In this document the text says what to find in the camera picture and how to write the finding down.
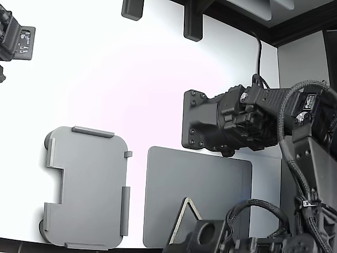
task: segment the gray plastic tray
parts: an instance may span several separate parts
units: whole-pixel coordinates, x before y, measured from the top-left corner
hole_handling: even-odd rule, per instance
[[[223,220],[227,211],[251,197],[252,164],[249,161],[174,149],[148,151],[144,215],[144,245],[166,245],[182,200],[189,197],[202,219]],[[234,231],[249,236],[250,211],[243,211]],[[186,211],[175,243],[185,240],[196,220]]]
[[[73,249],[108,250],[127,236],[130,188],[124,140],[113,133],[61,127],[46,137],[47,167],[62,169],[61,203],[45,203],[41,235]]]

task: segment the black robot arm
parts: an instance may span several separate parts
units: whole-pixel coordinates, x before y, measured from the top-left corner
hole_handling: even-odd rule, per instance
[[[231,157],[240,148],[257,151],[277,145],[277,117],[289,90],[264,89],[257,84],[246,89],[238,85],[212,99],[199,91],[185,92],[182,146],[206,148]],[[316,140],[326,146],[328,123],[334,114],[335,105],[324,92],[308,86],[295,93],[286,105],[285,134],[291,135],[311,115]]]
[[[0,4],[0,61],[31,60],[34,37],[34,27],[21,26],[12,12]],[[5,79],[0,66],[0,83]]]
[[[294,177],[296,224],[292,233],[280,227],[268,238],[233,238],[231,223],[244,208],[256,205],[281,220],[281,210],[261,200],[247,200],[233,207],[222,225],[198,220],[194,231],[180,245],[167,245],[171,252],[324,252],[337,249],[337,94],[326,84],[305,81],[291,89],[265,89],[253,83],[239,85],[212,99],[198,91],[184,95],[182,145],[234,155],[249,147],[262,150],[281,146]],[[285,141],[292,135],[293,150]],[[207,245],[198,238],[205,224],[215,232]]]

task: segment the wire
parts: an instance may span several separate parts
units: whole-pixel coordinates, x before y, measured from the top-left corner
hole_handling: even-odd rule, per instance
[[[256,64],[256,73],[255,75],[253,75],[253,83],[256,83],[259,87],[264,89],[264,86],[266,86],[267,89],[270,89],[269,85],[267,84],[267,82],[265,81],[265,79],[263,79],[260,76],[260,71],[261,71],[261,55],[262,55],[262,42],[260,40],[260,38],[257,36],[256,33],[254,33],[252,30],[250,30],[250,33],[254,35],[254,37],[256,38],[258,44],[259,44],[259,51],[257,54],[257,64]]]
[[[240,214],[240,212],[242,210],[244,210],[247,207],[251,207],[251,206],[257,206],[257,207],[261,207],[263,209],[268,210],[269,212],[271,212],[272,214],[274,214],[276,217],[278,217],[278,219],[280,220],[281,224],[278,230],[276,230],[274,233],[272,233],[271,235],[269,235],[268,237],[278,237],[280,235],[284,235],[284,234],[290,234],[290,226],[289,226],[289,220],[287,215],[282,212],[277,206],[268,203],[266,201],[263,200],[259,200],[259,199],[247,199],[239,204],[237,204],[236,206],[234,206],[226,215],[226,224],[227,224],[227,228],[229,230],[228,236],[227,238],[231,238],[233,236],[233,228],[232,228],[232,224],[234,222],[234,220],[236,219],[236,217]]]
[[[257,39],[257,42],[259,44],[259,52],[257,54],[257,65],[256,65],[256,72],[258,75],[260,75],[260,68],[261,68],[261,54],[262,54],[262,42],[257,36],[256,33],[254,33],[252,30],[250,30],[250,33],[254,35],[254,37]]]
[[[20,243],[20,246],[19,246],[19,249],[17,250],[17,253],[20,253],[20,252],[21,252],[22,245],[23,245],[23,242]]]

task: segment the sticker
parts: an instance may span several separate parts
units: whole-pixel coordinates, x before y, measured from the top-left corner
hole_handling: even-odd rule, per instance
[[[303,109],[304,110],[312,110],[312,108],[314,107],[314,104],[315,104],[315,100],[316,100],[315,94],[310,94],[310,95],[306,96],[306,100],[305,100],[305,104],[304,104]]]

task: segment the white wall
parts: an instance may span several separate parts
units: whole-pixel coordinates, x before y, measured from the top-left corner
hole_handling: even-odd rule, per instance
[[[79,125],[115,132],[134,151],[127,173],[130,233],[120,247],[144,247],[148,149],[183,149],[186,90],[212,97],[251,84],[255,38],[205,16],[203,40],[187,40],[183,7],[169,0],[145,0],[138,22],[121,16],[122,0],[1,4],[22,25],[37,30],[32,61],[2,64],[7,80],[0,84],[0,237],[43,241],[37,228],[43,203],[58,202],[60,194],[60,175],[45,168],[43,141],[57,127]],[[277,51],[266,44],[262,75],[271,87],[279,87]],[[267,158],[247,152],[236,157],[253,163],[253,197],[278,204],[278,149],[260,153]],[[270,222],[261,224],[263,217]],[[256,209],[251,224],[252,236],[266,236],[278,225]]]
[[[329,83],[323,32],[319,31],[278,48],[281,88],[290,88],[304,80]]]

